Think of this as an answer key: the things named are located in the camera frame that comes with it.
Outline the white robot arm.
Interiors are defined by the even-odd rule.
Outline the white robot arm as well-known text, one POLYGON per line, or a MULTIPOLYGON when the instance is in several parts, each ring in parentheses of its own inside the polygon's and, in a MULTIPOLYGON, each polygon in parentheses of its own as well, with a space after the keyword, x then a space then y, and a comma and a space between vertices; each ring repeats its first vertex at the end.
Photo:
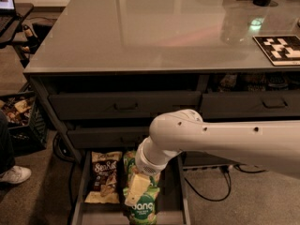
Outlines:
POLYGON ((134 206, 149 178, 186 151, 201 151, 293 178, 300 177, 300 121, 209 123, 194 110, 157 116, 138 146, 138 174, 129 179, 125 205, 134 206))

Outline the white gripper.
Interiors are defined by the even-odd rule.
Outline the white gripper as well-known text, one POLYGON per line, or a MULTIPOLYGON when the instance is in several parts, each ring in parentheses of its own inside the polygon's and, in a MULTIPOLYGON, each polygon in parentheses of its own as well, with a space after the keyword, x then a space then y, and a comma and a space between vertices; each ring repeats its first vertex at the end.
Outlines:
POLYGON ((169 157, 151 138, 146 138, 138 147, 135 162, 141 173, 130 173, 128 175, 125 195, 125 205, 127 206, 137 204, 150 186, 150 178, 148 176, 154 176, 163 171, 169 162, 169 157))

